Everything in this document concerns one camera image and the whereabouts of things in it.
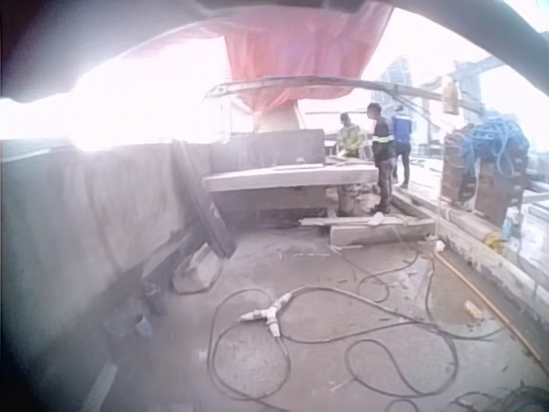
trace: red tarp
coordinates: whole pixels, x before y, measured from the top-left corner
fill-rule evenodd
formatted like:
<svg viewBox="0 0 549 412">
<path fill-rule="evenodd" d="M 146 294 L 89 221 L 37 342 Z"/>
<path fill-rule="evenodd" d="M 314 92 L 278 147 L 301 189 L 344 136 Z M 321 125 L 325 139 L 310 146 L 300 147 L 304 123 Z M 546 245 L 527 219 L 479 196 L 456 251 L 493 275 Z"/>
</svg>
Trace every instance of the red tarp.
<svg viewBox="0 0 549 412">
<path fill-rule="evenodd" d="M 255 7 L 185 30 L 189 38 L 225 36 L 234 81 L 265 76 L 360 78 L 383 36 L 393 8 L 367 2 L 359 12 L 295 7 Z M 174 38 L 169 43 L 177 43 Z M 240 97 L 253 112 L 299 99 L 336 99 L 349 88 L 272 88 Z"/>
</svg>

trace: worker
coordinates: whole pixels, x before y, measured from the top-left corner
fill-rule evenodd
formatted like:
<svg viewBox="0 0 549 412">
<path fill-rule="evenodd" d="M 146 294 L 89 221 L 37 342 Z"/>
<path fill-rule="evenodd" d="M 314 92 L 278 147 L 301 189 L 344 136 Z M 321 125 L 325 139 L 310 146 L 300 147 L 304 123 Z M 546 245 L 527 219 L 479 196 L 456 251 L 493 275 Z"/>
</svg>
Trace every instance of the worker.
<svg viewBox="0 0 549 412">
<path fill-rule="evenodd" d="M 395 169 L 393 169 L 393 180 L 398 183 L 397 162 L 398 157 L 402 157 L 404 166 L 404 182 L 402 189 L 407 189 L 410 183 L 410 152 L 412 144 L 410 137 L 412 135 L 412 119 L 402 112 L 402 106 L 396 108 L 396 114 L 391 118 L 393 136 L 395 137 Z"/>
<path fill-rule="evenodd" d="M 346 157 L 360 157 L 360 151 L 364 144 L 364 132 L 360 126 L 353 124 L 349 113 L 340 115 L 341 127 L 340 134 L 337 137 L 338 155 Z"/>
<path fill-rule="evenodd" d="M 389 213 L 392 176 L 395 168 L 395 138 L 391 135 L 391 130 L 387 120 L 381 115 L 381 106 L 378 103 L 370 103 L 366 109 L 368 118 L 374 120 L 374 133 L 371 143 L 371 149 L 374 154 L 374 163 L 379 171 L 377 184 L 379 185 L 381 200 L 379 204 L 371 209 L 372 213 Z"/>
</svg>

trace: blue rope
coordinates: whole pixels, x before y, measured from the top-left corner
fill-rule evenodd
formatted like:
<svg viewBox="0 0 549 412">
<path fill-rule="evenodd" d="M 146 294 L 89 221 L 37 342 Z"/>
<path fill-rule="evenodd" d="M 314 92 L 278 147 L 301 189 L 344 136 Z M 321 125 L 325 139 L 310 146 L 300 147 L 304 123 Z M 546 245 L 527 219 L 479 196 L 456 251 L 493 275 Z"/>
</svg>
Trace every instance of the blue rope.
<svg viewBox="0 0 549 412">
<path fill-rule="evenodd" d="M 475 175 L 474 165 L 478 158 L 495 163 L 498 172 L 511 179 L 515 176 L 515 168 L 507 148 L 510 144 L 519 150 L 528 151 L 530 143 L 522 133 L 521 126 L 514 120 L 503 118 L 498 112 L 488 112 L 486 121 L 475 126 L 463 137 L 460 155 L 464 160 L 465 173 Z M 504 173 L 503 161 L 509 164 L 509 172 Z"/>
</svg>

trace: metal bar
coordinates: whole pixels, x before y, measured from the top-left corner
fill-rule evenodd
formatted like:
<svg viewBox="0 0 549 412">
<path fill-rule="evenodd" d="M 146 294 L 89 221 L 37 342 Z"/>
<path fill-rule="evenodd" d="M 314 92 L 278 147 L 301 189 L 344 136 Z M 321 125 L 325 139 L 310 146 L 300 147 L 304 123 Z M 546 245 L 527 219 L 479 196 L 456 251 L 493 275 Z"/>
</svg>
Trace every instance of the metal bar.
<svg viewBox="0 0 549 412">
<path fill-rule="evenodd" d="M 281 77 L 264 77 L 258 80 L 246 82 L 229 82 L 221 83 L 211 88 L 204 99 L 220 98 L 231 94 L 249 93 L 263 90 L 265 88 L 317 88 L 317 87 L 333 87 L 333 88 L 362 88 L 364 90 L 374 90 L 385 92 L 388 94 L 402 94 L 412 97 L 420 97 L 428 100 L 442 100 L 442 95 L 389 82 L 373 82 L 369 80 L 347 79 L 345 77 L 325 77 L 325 76 L 281 76 Z M 476 102 L 468 102 L 459 100 L 458 105 L 471 112 L 481 114 L 484 111 L 484 106 Z"/>
</svg>

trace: construction site floor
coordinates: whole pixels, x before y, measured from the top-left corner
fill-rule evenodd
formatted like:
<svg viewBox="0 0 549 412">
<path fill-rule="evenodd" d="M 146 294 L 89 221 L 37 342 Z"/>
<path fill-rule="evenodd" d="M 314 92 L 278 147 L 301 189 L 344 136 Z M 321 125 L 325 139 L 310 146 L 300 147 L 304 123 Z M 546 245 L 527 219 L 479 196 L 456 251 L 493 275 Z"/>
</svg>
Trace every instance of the construction site floor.
<svg viewBox="0 0 549 412">
<path fill-rule="evenodd" d="M 343 252 L 368 272 L 402 266 L 413 259 L 406 244 L 376 245 Z M 431 261 L 420 255 L 409 268 L 389 273 L 389 297 L 383 305 L 413 317 L 427 318 L 425 288 Z M 260 288 L 272 297 L 304 285 L 328 286 L 356 292 L 365 273 L 328 247 L 328 237 L 317 228 L 261 230 L 238 236 L 238 249 L 225 264 L 219 281 L 209 292 L 191 296 L 166 293 L 168 314 L 152 319 L 150 342 L 128 348 L 103 411 L 163 410 L 158 405 L 195 401 L 201 411 L 267 411 L 254 402 L 234 401 L 220 393 L 208 376 L 208 338 L 215 308 L 229 294 Z M 372 300 L 384 297 L 385 288 L 365 282 L 360 294 Z M 486 315 L 473 325 L 464 309 L 473 302 Z M 265 296 L 249 292 L 227 303 L 220 312 L 214 339 L 241 314 L 268 306 Z M 456 334 L 477 336 L 500 327 L 477 297 L 441 264 L 435 268 L 430 308 L 437 323 Z M 315 340 L 398 323 L 387 313 L 346 296 L 328 291 L 298 296 L 281 315 L 285 336 Z M 447 405 L 468 391 L 495 396 L 521 384 L 546 386 L 546 376 L 528 357 L 522 345 L 503 330 L 488 342 L 454 340 L 458 356 L 452 361 L 441 336 L 416 324 L 380 330 L 366 336 L 325 344 L 305 345 L 286 341 L 292 369 L 286 384 L 266 399 L 291 411 L 384 411 L 393 397 L 367 389 L 351 379 L 345 353 L 361 339 L 382 342 L 395 357 L 403 375 L 420 391 L 432 391 L 457 367 L 455 382 L 443 393 L 414 399 L 421 411 L 463 410 Z M 413 394 L 402 382 L 387 353 L 376 344 L 357 345 L 349 358 L 353 370 L 368 385 L 382 391 Z M 263 322 L 241 324 L 223 336 L 215 366 L 227 383 L 252 396 L 272 391 L 283 380 L 285 359 Z M 475 405 L 483 397 L 468 397 Z M 396 404 L 393 412 L 413 410 Z"/>
</svg>

